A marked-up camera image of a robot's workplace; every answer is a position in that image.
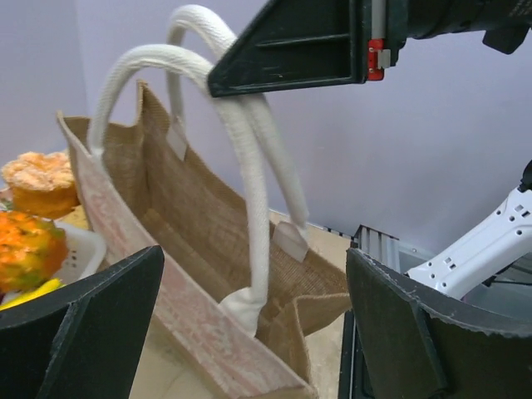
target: yellow banana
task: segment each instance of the yellow banana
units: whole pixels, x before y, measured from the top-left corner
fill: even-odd
[[[31,291],[29,293],[23,293],[15,299],[9,301],[8,303],[4,303],[2,306],[0,306],[0,310],[9,309],[13,306],[20,305],[21,303],[31,301],[35,298],[39,298],[42,295],[51,293],[52,291],[55,291],[60,287],[62,287],[61,280],[59,278],[53,278],[51,280],[46,281],[41,287],[37,288],[36,290]]]

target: fruit basket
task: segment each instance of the fruit basket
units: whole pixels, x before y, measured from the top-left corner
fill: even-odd
[[[0,205],[0,212],[10,210],[8,190],[0,191]],[[55,224],[65,230],[68,255],[52,277],[59,278],[66,285],[94,274],[106,255],[104,239],[96,233],[65,222],[56,220]],[[0,304],[10,302],[18,295],[20,293],[6,293]]]

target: white robotic arm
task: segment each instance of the white robotic arm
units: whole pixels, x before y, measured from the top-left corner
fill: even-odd
[[[483,222],[435,258],[411,268],[410,278],[462,299],[486,279],[532,251],[532,161],[522,184]]]

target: beige tabletop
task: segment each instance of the beige tabletop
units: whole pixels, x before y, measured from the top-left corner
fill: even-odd
[[[272,221],[284,216],[272,213]],[[323,229],[310,229],[311,247],[331,263],[345,270],[349,240]],[[313,385],[321,399],[337,398],[342,347],[343,317],[329,327],[307,337],[313,369]],[[215,399],[199,378],[187,367],[154,324],[146,336],[130,399]]]

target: white basket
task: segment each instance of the white basket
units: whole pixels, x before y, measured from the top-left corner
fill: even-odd
[[[71,224],[55,222],[56,226],[66,233],[68,256],[61,269],[53,277],[59,278],[64,284],[74,283],[94,274],[106,256],[106,242],[91,231],[78,229]],[[19,293],[6,293],[2,303],[16,298]]]

